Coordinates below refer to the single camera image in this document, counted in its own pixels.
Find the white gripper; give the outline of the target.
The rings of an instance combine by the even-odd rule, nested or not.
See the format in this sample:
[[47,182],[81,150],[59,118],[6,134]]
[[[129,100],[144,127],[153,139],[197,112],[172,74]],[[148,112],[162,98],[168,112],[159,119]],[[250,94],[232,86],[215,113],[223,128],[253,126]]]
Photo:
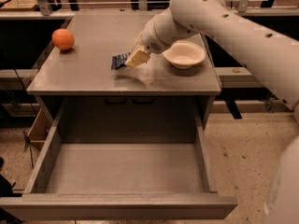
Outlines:
[[145,25],[136,39],[136,45],[127,58],[125,65],[135,68],[150,59],[151,53],[162,53],[169,49],[173,40],[174,21],[168,15],[156,15]]

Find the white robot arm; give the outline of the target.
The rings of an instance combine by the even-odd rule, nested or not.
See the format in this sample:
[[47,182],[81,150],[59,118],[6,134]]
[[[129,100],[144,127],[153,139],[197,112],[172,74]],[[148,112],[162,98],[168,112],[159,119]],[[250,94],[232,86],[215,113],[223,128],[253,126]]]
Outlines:
[[[213,39],[298,114],[299,42],[230,12],[221,0],[170,0],[169,8],[146,24],[125,64],[136,67],[198,33]],[[279,159],[263,224],[299,224],[299,138]]]

